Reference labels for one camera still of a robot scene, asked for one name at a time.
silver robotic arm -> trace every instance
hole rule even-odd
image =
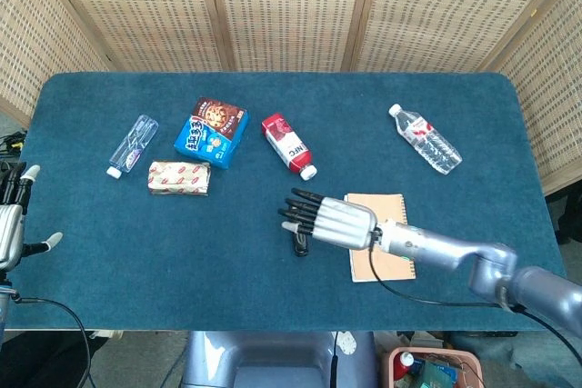
[[[539,267],[516,270],[517,254],[504,244],[472,243],[388,220],[379,223],[368,208],[294,189],[309,202],[286,199],[293,207],[280,210],[290,221],[283,227],[296,234],[346,249],[378,244],[382,251],[418,263],[455,270],[474,258],[469,289],[502,308],[525,306],[582,338],[582,286]]]
[[[17,296],[6,274],[13,270],[24,257],[41,254],[53,249],[63,234],[52,234],[46,241],[24,244],[25,216],[28,201],[39,165],[31,166],[24,174],[25,163],[0,173],[0,348],[11,297]]]

white bottle cap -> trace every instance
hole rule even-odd
[[[107,174],[109,174],[111,177],[114,177],[115,179],[119,179],[121,177],[121,170],[115,167],[109,167],[107,169]]]
[[[308,181],[309,179],[311,179],[316,174],[317,174],[317,169],[312,164],[306,165],[299,172],[299,175],[301,176],[301,179],[303,179],[304,181]]]
[[[405,366],[409,367],[413,363],[415,363],[415,357],[412,355],[411,352],[402,352],[400,355],[400,362]]]
[[[388,109],[388,113],[393,117],[396,117],[396,114],[398,114],[400,111],[402,111],[402,108],[399,104],[393,104],[390,106],[390,109]]]

blue box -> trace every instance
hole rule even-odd
[[[174,148],[185,156],[228,168],[247,123],[246,110],[200,97],[176,138]]]

blue carpet tabletop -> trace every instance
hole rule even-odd
[[[173,143],[200,96],[243,107],[249,125],[230,169],[213,168],[210,195],[151,195],[154,160],[187,158]],[[417,111],[461,153],[448,176],[401,138],[391,104]],[[281,112],[312,149],[317,176],[289,172],[261,135]],[[140,114],[159,129],[130,174],[105,174]],[[410,224],[514,247],[519,266],[563,274],[513,85],[497,74],[127,74],[52,77],[23,160],[42,166],[26,241],[65,234],[9,278],[23,296],[55,299],[88,328],[177,330],[528,330],[498,309],[409,302],[376,283],[353,284],[348,251],[311,241],[294,256],[276,210],[292,187],[405,197]],[[427,299],[476,301],[472,263],[448,273],[417,265],[393,283]],[[12,305],[9,328],[73,328],[66,313]]]

black cable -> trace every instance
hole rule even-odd
[[[97,388],[97,387],[95,386],[95,382],[93,382],[93,377],[91,376],[91,373],[89,374],[89,382],[91,383],[91,386],[92,386],[93,388]]]
[[[164,388],[164,386],[166,386],[168,379],[170,378],[170,376],[172,375],[172,373],[174,372],[174,370],[176,369],[176,367],[178,366],[180,361],[182,361],[182,358],[184,357],[185,354],[186,354],[186,347],[184,347],[184,350],[180,353],[180,355],[176,358],[176,360],[174,361],[174,363],[172,364],[170,369],[167,371],[166,377],[162,381],[160,388]]]
[[[82,388],[83,385],[85,384],[85,381],[87,380],[87,377],[89,376],[89,372],[91,371],[91,352],[89,350],[89,342],[87,341],[85,327],[81,323],[81,320],[76,315],[76,313],[74,313],[73,310],[71,308],[69,308],[68,306],[66,306],[62,303],[59,303],[59,302],[55,302],[54,300],[39,299],[38,297],[20,297],[20,295],[18,295],[18,294],[13,296],[13,300],[17,304],[29,304],[29,303],[51,304],[53,306],[57,306],[57,307],[61,308],[64,311],[67,311],[69,313],[69,315],[71,315],[75,319],[77,325],[79,326],[79,330],[81,331],[81,334],[83,335],[83,341],[85,342],[85,351],[86,351],[86,358],[87,358],[87,365],[85,367],[85,371],[83,372],[83,376],[81,377],[81,380],[79,381],[79,383],[76,386],[76,388]]]
[[[524,316],[526,316],[530,320],[533,320],[534,322],[539,323],[542,326],[544,326],[546,329],[548,329],[551,333],[553,333],[556,336],[556,338],[558,340],[560,340],[562,343],[564,343],[564,345],[568,348],[568,350],[577,359],[578,364],[580,364],[580,366],[582,366],[582,357],[580,356],[580,353],[577,352],[577,350],[574,348],[574,346],[564,337],[564,335],[562,335],[560,332],[558,332],[556,329],[554,329],[548,323],[546,323],[545,321],[543,321],[541,318],[538,318],[535,315],[533,315],[532,313],[529,313],[526,310],[525,306],[519,305],[519,306],[516,306],[514,308],[511,308],[511,310],[514,313],[522,313]]]
[[[331,358],[331,371],[329,373],[329,388],[337,387],[337,336],[339,331],[336,331],[336,339],[334,340],[334,355]]]
[[[398,297],[403,297],[405,299],[411,300],[413,302],[418,302],[418,303],[425,303],[425,304],[433,304],[436,306],[455,306],[455,307],[462,307],[462,308],[499,308],[500,306],[497,303],[487,303],[487,302],[441,302],[438,300],[425,300],[425,299],[420,299],[418,297],[414,297],[412,295],[408,295],[408,294],[404,294],[404,293],[400,293],[398,290],[395,290],[394,288],[392,288],[391,286],[386,285],[386,283],[384,281],[382,281],[382,279],[380,279],[380,276],[378,275],[378,273],[376,272],[376,268],[374,267],[374,260],[372,259],[372,251],[374,250],[374,246],[370,245],[370,248],[368,250],[368,262],[370,263],[370,268],[372,269],[372,273],[374,274],[374,277],[376,278],[376,280],[378,281],[379,284],[381,284],[384,288],[386,288],[390,293],[397,295]]]
[[[18,131],[10,135],[4,135],[0,137],[0,149],[4,147],[4,150],[0,151],[5,157],[16,158],[20,156],[22,151],[22,146],[24,145],[26,139],[26,132]]]
[[[485,385],[485,382],[483,382],[483,379],[481,379],[479,377],[479,375],[477,374],[477,372],[475,371],[475,369],[471,366],[470,363],[466,363],[465,361],[460,361],[461,362],[461,371],[463,370],[463,364],[466,365],[467,367],[469,367],[469,370],[471,370],[471,373],[475,375],[475,377],[481,382],[481,384],[483,385],[483,388],[487,388],[487,385]]]

